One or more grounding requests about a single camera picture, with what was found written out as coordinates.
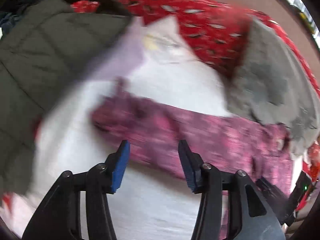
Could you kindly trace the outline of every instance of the beige wall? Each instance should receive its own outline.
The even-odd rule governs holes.
[[[216,0],[262,11],[270,15],[286,31],[290,39],[308,62],[320,83],[320,60],[316,49],[310,43],[299,23],[295,22],[287,10],[277,0]]]

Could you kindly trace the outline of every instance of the gray patterned cloth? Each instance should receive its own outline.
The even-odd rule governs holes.
[[[291,152],[302,155],[319,135],[320,100],[302,66],[273,29],[253,19],[243,64],[227,91],[230,112],[261,124],[283,123]]]

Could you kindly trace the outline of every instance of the metal screw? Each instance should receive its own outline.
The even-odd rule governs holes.
[[[238,175],[241,176],[241,177],[244,177],[247,175],[247,173],[244,171],[244,170],[239,170],[237,171]]]
[[[97,164],[97,169],[98,170],[104,170],[105,168],[106,168],[106,165],[104,163]]]
[[[202,164],[202,168],[205,170],[210,170],[212,168],[212,165],[210,163],[204,163]]]
[[[71,172],[71,171],[64,171],[64,172],[62,173],[62,176],[65,177],[65,178],[70,177],[71,175],[72,175],[72,172]]]

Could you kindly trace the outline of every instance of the blue gripper pad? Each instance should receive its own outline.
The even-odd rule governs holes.
[[[179,142],[178,153],[188,187],[193,193],[199,193],[203,185],[200,168],[202,158],[199,154],[191,152],[186,140]]]
[[[112,171],[112,185],[111,190],[113,193],[120,188],[125,168],[127,167],[130,156],[130,143],[123,140],[118,148],[116,155],[116,164]]]

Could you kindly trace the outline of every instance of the pink patterned fabric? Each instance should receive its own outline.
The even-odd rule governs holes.
[[[108,143],[131,143],[131,160],[160,168],[184,179],[178,141],[186,139],[193,152],[221,171],[245,170],[253,180],[264,176],[289,194],[292,161],[289,134],[282,125],[261,126],[243,118],[200,114],[136,98],[123,90],[92,113],[94,125]],[[284,140],[282,149],[279,141]]]
[[[232,77],[239,65],[249,30],[249,17],[255,16],[290,47],[299,59],[312,86],[320,96],[319,86],[308,63],[282,27],[269,15],[246,8],[235,8],[214,0],[118,0],[149,24],[169,14],[177,16],[180,35],[199,59],[226,77]],[[74,3],[76,12],[93,12],[97,2]]]

